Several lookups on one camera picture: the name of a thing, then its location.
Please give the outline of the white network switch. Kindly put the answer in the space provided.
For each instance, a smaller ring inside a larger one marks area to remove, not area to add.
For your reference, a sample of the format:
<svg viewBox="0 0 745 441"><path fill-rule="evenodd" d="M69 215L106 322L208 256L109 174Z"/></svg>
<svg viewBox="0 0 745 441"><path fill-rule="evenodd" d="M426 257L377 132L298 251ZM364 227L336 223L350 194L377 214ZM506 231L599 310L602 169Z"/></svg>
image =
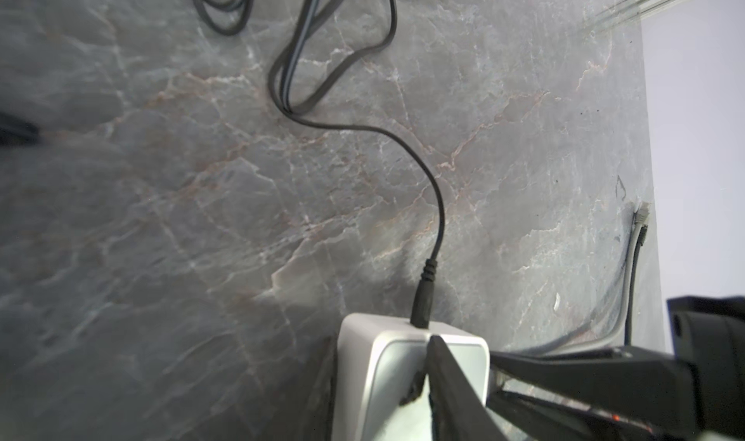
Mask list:
<svg viewBox="0 0 745 441"><path fill-rule="evenodd" d="M427 344L444 339L468 386L485 402L489 380L486 341L441 322L415 328L406 318L354 313L337 339L333 440L432 440L429 384L405 399L424 369Z"/></svg>

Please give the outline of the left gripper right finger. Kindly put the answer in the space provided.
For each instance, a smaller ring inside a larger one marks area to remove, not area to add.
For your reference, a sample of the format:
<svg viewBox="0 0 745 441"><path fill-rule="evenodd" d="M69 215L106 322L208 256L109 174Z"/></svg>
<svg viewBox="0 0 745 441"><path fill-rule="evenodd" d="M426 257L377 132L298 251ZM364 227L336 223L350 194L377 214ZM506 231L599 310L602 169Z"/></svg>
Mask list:
<svg viewBox="0 0 745 441"><path fill-rule="evenodd" d="M424 367L417 371L400 400L405 407L421 398L429 383L433 440L502 440L506 436L488 414L465 373L439 335L426 346Z"/></svg>

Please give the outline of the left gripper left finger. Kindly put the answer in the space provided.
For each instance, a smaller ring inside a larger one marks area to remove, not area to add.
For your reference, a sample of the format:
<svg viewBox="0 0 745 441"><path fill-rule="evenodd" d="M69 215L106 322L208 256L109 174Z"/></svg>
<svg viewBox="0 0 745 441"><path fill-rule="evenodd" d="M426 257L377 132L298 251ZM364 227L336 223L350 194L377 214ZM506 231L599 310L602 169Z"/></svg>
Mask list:
<svg viewBox="0 0 745 441"><path fill-rule="evenodd" d="M331 440L336 401L337 340L327 337L316 346L303 378L304 406L297 440Z"/></svg>

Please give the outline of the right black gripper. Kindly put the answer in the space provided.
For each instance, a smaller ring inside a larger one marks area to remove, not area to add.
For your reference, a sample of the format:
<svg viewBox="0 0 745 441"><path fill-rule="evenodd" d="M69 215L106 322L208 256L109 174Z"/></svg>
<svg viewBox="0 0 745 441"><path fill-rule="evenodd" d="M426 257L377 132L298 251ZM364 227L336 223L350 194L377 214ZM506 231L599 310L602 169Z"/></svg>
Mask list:
<svg viewBox="0 0 745 441"><path fill-rule="evenodd" d="M670 299L667 309L679 361L618 347L543 357L493 352L490 363L519 381L669 434L700 428L742 439L744 298L689 295ZM535 440L652 439L637 425L519 392L493 392L486 406Z"/></svg>

